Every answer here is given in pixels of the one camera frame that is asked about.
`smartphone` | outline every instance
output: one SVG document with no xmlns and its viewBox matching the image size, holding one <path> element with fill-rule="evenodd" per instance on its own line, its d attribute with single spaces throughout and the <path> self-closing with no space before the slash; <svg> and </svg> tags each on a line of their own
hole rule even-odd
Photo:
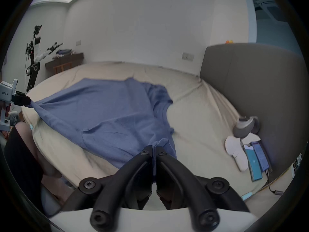
<svg viewBox="0 0 309 232">
<path fill-rule="evenodd" d="M 257 155 L 255 154 L 253 146 L 244 145 L 243 148 L 249 161 L 249 168 L 252 181 L 262 179 L 263 176 L 259 165 L 259 160 L 257 159 Z"/>
<path fill-rule="evenodd" d="M 251 145 L 253 146 L 254 151 L 257 155 L 257 159 L 259 160 L 261 171 L 264 172 L 266 169 L 269 168 L 269 164 L 262 149 L 262 146 L 260 145 L 260 142 L 251 142 Z"/>
</svg>

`bed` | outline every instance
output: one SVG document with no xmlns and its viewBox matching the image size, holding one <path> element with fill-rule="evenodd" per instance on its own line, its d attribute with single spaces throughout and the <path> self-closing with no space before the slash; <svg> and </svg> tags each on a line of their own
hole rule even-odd
<svg viewBox="0 0 309 232">
<path fill-rule="evenodd" d="M 240 172 L 234 159 L 226 153 L 224 142 L 232 135 L 239 114 L 220 92 L 200 77 L 158 66 L 90 63 L 46 79 L 27 95 L 38 101 L 83 78 L 124 80 L 128 77 L 166 87 L 174 101 L 168 108 L 167 118 L 175 130 L 173 140 L 177 159 L 192 173 L 207 178 L 223 177 L 241 196 L 255 193 L 264 186 L 265 174 L 261 180 L 252 182 L 249 169 Z M 22 107 L 22 112 L 25 121 L 33 125 L 33 139 L 38 149 L 74 186 L 86 177 L 101 178 L 117 171 L 103 158 L 51 129 L 34 109 Z"/>
</svg>

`power outlet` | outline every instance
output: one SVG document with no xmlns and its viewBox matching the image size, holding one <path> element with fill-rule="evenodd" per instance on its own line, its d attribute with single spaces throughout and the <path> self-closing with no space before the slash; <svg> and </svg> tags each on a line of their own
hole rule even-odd
<svg viewBox="0 0 309 232">
<path fill-rule="evenodd" d="M 190 54 L 190 53 L 186 53 L 186 52 L 183 52 L 182 53 L 182 58 L 183 60 L 188 60 L 188 61 L 193 61 L 194 59 L 194 55 L 193 54 Z"/>
</svg>

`gray headboard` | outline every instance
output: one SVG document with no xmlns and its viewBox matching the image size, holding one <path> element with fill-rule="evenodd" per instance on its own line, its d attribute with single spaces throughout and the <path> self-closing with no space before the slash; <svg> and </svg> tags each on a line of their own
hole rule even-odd
<svg viewBox="0 0 309 232">
<path fill-rule="evenodd" d="M 215 45 L 205 51 L 200 76 L 242 116 L 259 117 L 270 181 L 280 176 L 308 140 L 309 77 L 302 56 L 264 44 Z"/>
</svg>

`wooden desk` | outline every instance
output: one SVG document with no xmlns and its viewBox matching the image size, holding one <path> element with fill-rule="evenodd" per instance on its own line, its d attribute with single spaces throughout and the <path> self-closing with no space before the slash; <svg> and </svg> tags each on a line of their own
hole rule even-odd
<svg viewBox="0 0 309 232">
<path fill-rule="evenodd" d="M 48 63 L 45 64 L 46 69 L 54 69 L 56 74 L 58 73 L 58 68 L 61 69 L 60 72 L 64 71 L 65 66 L 69 66 L 69 68 L 72 68 L 72 64 L 75 61 L 83 60 L 84 59 L 84 53 L 77 53 L 72 55 L 67 55 L 58 59 L 54 59 Z"/>
</svg>

